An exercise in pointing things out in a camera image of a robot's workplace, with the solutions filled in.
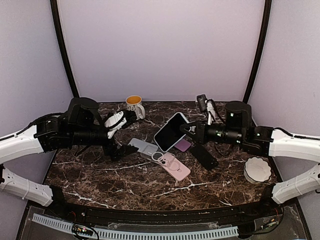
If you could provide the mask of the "light blue bare phone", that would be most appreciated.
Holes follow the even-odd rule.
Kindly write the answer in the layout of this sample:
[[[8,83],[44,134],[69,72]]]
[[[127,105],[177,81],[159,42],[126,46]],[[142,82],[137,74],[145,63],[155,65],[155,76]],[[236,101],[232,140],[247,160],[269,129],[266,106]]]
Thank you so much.
[[[142,153],[147,147],[156,148],[156,149],[158,148],[156,145],[154,145],[152,143],[149,143],[149,142],[137,139],[137,138],[132,138],[130,140],[130,142],[128,143],[128,145],[133,146],[135,148],[138,148],[137,151],[139,153]]]

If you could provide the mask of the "black bare phone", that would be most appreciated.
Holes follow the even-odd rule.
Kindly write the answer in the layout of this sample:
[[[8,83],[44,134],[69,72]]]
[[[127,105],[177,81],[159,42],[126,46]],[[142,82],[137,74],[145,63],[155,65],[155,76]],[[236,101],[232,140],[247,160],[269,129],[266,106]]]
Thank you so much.
[[[201,144],[195,144],[189,151],[207,171],[211,171],[219,165],[218,160]]]

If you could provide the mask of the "pink phone case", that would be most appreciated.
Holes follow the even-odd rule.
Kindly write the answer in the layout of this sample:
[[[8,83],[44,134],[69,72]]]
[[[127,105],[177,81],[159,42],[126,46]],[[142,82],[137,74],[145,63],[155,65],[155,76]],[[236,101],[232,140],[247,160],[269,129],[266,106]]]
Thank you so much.
[[[168,152],[157,157],[156,162],[178,182],[184,180],[191,173],[191,170],[175,155]]]

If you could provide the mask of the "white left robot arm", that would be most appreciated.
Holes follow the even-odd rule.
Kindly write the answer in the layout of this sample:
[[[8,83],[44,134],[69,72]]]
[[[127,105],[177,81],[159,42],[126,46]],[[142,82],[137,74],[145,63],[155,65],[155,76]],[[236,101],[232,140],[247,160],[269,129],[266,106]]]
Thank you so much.
[[[102,118],[95,100],[72,98],[67,111],[41,116],[22,130],[0,139],[0,190],[50,207],[58,217],[67,218],[71,208],[65,203],[59,187],[35,183],[18,176],[4,164],[23,156],[71,149],[74,146],[101,146],[105,156],[118,161],[138,149],[129,145],[118,146],[114,135],[137,120],[135,111],[126,109]]]

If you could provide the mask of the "clear phone case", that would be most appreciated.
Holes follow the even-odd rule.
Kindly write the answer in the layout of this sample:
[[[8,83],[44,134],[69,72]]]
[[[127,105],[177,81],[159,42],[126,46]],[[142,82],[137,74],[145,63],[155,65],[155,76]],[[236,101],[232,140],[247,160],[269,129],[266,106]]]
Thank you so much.
[[[140,153],[140,155],[144,159],[160,165],[159,163],[156,162],[156,158],[160,157],[161,154],[165,154],[165,153],[166,152],[162,152],[160,150],[157,150],[156,148],[147,147],[143,152]]]

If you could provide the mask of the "purple phone case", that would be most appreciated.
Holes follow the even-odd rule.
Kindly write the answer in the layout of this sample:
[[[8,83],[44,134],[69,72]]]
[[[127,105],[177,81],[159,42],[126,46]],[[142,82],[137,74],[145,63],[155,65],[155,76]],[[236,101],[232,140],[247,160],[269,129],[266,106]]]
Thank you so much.
[[[174,145],[174,147],[181,152],[186,152],[191,146],[192,143],[184,138]]]

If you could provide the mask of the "light blue phone case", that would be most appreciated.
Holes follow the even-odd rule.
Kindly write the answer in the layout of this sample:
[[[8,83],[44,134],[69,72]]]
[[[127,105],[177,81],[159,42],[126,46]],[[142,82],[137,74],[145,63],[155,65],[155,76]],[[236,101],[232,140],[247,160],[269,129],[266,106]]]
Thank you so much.
[[[188,123],[182,112],[176,112],[154,135],[154,142],[162,152],[167,152],[186,136],[180,130],[180,126]]]

